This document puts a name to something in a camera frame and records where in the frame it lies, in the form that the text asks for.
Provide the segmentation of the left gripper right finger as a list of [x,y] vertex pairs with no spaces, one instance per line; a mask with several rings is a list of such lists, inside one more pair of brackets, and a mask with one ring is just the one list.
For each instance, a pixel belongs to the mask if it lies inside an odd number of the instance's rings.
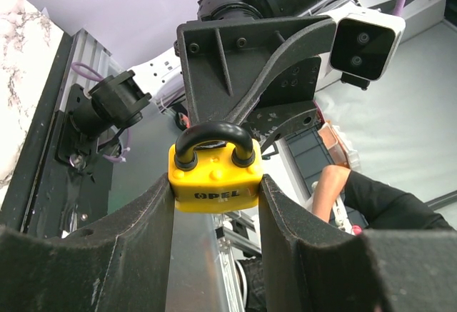
[[364,231],[315,217],[264,176],[258,205],[269,311],[454,311],[456,233]]

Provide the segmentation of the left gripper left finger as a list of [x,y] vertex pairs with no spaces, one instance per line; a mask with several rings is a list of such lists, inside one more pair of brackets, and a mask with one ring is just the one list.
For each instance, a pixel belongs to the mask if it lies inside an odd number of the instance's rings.
[[174,196],[167,176],[65,238],[1,228],[3,311],[163,311]]

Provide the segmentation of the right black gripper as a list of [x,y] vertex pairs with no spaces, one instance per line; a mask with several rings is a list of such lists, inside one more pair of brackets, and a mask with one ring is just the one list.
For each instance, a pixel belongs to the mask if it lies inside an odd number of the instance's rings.
[[261,148],[312,127],[316,108],[252,110],[312,100],[319,56],[330,50],[335,30],[329,16],[180,25],[177,48],[189,121],[239,125],[247,118],[244,128]]

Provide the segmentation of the yellow padlock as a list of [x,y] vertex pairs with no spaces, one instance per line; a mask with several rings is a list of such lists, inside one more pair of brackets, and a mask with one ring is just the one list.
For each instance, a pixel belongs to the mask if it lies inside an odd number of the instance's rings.
[[168,180],[184,213],[226,213],[258,205],[261,147],[225,121],[194,125],[169,149]]

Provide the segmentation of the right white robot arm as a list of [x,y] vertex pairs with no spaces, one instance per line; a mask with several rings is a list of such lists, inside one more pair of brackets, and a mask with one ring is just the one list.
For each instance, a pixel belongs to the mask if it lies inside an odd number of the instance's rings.
[[192,126],[235,124],[262,148],[313,124],[321,54],[336,33],[321,0],[200,0],[177,29],[175,52]]

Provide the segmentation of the person forearm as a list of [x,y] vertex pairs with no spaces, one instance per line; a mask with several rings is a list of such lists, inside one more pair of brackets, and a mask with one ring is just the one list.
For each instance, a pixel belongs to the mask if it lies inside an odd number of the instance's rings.
[[311,211],[328,222],[340,194],[361,213],[370,229],[454,231],[447,220],[412,193],[337,165],[326,166],[316,185]]

